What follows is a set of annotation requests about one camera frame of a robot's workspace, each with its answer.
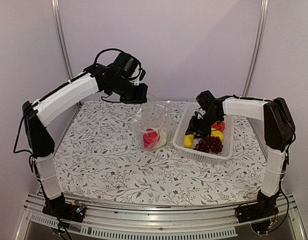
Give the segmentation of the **red bell pepper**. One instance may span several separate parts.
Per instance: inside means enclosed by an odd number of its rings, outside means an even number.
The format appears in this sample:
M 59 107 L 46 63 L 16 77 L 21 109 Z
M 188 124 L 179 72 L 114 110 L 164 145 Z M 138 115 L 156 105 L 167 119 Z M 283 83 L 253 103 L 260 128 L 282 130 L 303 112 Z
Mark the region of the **red bell pepper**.
M 160 135 L 158 130 L 148 128 L 142 135 L 143 147 L 145 150 L 154 150 L 159 147 Z

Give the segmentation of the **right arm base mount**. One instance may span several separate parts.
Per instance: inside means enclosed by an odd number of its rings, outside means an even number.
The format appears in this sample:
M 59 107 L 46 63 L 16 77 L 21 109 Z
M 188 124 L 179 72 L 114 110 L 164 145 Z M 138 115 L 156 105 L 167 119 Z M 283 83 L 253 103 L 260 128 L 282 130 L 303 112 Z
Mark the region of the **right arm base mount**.
M 270 207 L 269 210 L 264 210 L 258 208 L 257 203 L 240 204 L 234 211 L 234 215 L 239 223 L 247 223 L 266 218 L 266 220 L 250 224 L 252 231 L 257 235 L 267 235 L 272 230 L 272 227 L 277 222 L 278 213 L 279 210 L 276 204 Z

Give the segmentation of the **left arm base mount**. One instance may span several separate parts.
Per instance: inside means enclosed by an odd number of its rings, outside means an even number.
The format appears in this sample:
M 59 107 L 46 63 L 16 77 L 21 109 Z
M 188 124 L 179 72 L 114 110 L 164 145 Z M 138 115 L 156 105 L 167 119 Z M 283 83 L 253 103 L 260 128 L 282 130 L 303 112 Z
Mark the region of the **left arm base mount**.
M 46 215 L 59 218 L 61 220 L 68 220 L 72 222 L 82 223 L 86 214 L 86 205 L 84 203 L 66 203 L 56 199 L 46 201 L 42 212 Z

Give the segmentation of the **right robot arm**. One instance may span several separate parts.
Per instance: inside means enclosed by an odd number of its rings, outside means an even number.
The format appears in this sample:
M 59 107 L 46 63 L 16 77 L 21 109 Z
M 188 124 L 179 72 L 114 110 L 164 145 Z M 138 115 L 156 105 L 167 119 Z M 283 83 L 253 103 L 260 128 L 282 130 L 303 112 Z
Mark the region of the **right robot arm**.
M 212 125 L 222 122 L 224 116 L 241 116 L 263 122 L 267 167 L 257 203 L 250 210 L 256 218 L 273 213 L 289 163 L 289 147 L 296 139 L 296 127 L 286 101 L 282 97 L 270 100 L 236 95 L 216 98 L 208 90 L 201 92 L 196 100 L 204 114 L 196 111 L 189 119 L 183 133 L 185 148 L 192 147 L 194 138 L 210 137 Z

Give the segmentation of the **yellow corn front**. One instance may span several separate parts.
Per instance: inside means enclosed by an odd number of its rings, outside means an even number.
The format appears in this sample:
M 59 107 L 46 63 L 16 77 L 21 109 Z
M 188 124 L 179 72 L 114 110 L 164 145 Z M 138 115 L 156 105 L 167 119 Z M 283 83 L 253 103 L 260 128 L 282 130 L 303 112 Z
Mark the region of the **yellow corn front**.
M 195 135 L 193 133 L 185 135 L 183 140 L 184 147 L 190 149 L 193 146 L 194 138 Z

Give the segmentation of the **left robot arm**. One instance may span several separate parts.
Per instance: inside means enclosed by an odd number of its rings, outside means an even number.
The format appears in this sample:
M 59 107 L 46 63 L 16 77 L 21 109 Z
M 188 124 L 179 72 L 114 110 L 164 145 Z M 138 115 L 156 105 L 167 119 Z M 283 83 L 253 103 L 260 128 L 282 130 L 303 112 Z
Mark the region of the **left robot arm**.
M 58 184 L 54 167 L 55 142 L 47 126 L 67 109 L 99 92 L 115 93 L 125 104 L 147 102 L 148 86 L 145 83 L 131 83 L 131 80 L 142 80 L 146 72 L 139 68 L 137 76 L 133 73 L 133 69 L 125 71 L 114 64 L 104 66 L 94 63 L 36 102 L 23 104 L 24 128 L 34 157 L 37 179 L 50 201 L 49 209 L 57 217 L 64 217 L 69 210 Z

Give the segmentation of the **clear zip top bag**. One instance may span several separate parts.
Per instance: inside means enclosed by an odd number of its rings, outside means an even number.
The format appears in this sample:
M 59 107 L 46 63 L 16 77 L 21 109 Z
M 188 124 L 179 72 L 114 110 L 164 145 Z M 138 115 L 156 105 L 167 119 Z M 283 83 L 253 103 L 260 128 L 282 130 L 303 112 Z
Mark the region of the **clear zip top bag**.
M 177 129 L 177 123 L 172 116 L 172 102 L 170 100 L 162 101 L 149 93 L 147 102 L 140 104 L 128 126 L 143 149 L 143 133 L 147 129 L 158 130 L 159 133 L 161 130 L 172 131 L 171 141 Z

